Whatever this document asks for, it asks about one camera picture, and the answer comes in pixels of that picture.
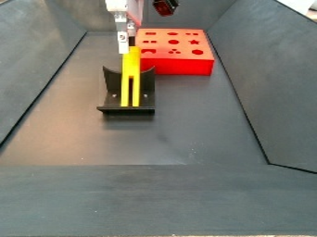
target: red block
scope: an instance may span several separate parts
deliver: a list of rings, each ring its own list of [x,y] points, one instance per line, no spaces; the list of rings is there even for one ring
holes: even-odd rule
[[[202,30],[139,29],[142,70],[155,66],[156,74],[210,75],[214,56]]]

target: circular hole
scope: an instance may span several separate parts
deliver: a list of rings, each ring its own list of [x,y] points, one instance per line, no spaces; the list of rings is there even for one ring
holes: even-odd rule
[[[178,41],[178,40],[171,40],[171,41],[168,41],[168,43],[170,43],[170,44],[178,44],[179,41]]]
[[[195,49],[191,51],[195,55],[201,56],[203,54],[203,51],[199,49]]]

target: black stand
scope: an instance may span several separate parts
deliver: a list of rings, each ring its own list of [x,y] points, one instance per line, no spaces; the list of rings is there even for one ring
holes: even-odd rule
[[[132,87],[128,90],[128,106],[122,103],[122,73],[103,67],[107,96],[103,106],[96,109],[106,114],[154,114],[155,113],[155,68],[140,75],[140,106],[132,106]]]

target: yellow block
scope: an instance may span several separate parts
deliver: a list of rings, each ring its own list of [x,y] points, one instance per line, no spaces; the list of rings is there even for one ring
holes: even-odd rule
[[[140,105],[140,58],[142,49],[130,47],[123,55],[122,106],[128,106],[128,82],[132,80],[132,106]]]

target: white robot part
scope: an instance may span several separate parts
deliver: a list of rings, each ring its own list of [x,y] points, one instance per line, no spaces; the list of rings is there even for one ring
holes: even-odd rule
[[[128,53],[128,37],[136,35],[142,25],[143,0],[106,0],[118,31],[119,54]]]
[[[302,15],[306,15],[316,0],[278,0],[278,2],[290,7],[294,11],[299,12]]]

